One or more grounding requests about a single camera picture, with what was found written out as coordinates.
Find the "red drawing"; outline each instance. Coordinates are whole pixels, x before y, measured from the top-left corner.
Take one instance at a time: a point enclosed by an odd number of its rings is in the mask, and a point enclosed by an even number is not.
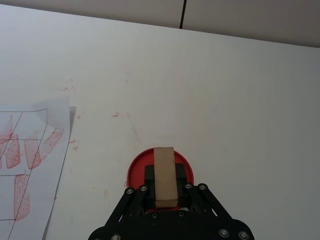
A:
[[[30,211],[30,195],[27,192],[27,175],[16,175],[14,178],[13,211],[14,219],[19,221],[25,218]]]
[[[30,136],[24,140],[25,158],[29,169],[34,169],[41,163],[38,151],[39,144],[36,136]]]
[[[2,130],[2,132],[0,133],[0,144],[4,144],[6,143],[12,134],[12,115],[10,115],[10,118],[7,122],[7,124],[5,125],[4,129]]]
[[[39,149],[41,161],[45,160],[49,153],[51,153],[51,151],[55,148],[59,140],[62,138],[64,131],[65,130],[63,128],[56,128],[43,142]]]
[[[11,169],[20,163],[20,145],[19,137],[13,133],[11,140],[5,150],[6,168]]]
[[[56,128],[39,147],[39,150],[38,141],[35,140],[36,137],[31,136],[24,140],[25,157],[29,169],[38,167],[46,159],[62,138],[64,131],[63,128]]]

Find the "wooden block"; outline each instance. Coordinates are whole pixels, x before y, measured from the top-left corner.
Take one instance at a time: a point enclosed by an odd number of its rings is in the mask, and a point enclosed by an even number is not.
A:
[[[154,185],[155,206],[173,208],[178,204],[175,152],[173,147],[155,147]]]

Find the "red ink stain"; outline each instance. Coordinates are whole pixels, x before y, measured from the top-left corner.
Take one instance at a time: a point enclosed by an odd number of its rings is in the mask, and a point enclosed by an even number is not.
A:
[[[4,129],[2,130],[2,132],[0,132],[0,144],[7,143],[7,141],[10,139],[12,134],[12,127],[12,115],[10,115],[10,118],[6,123]]]
[[[12,134],[7,149],[5,150],[6,168],[11,169],[20,163],[20,145],[17,134]]]
[[[25,218],[30,211],[30,194],[27,192],[27,175],[16,175],[14,178],[13,211],[14,219]]]

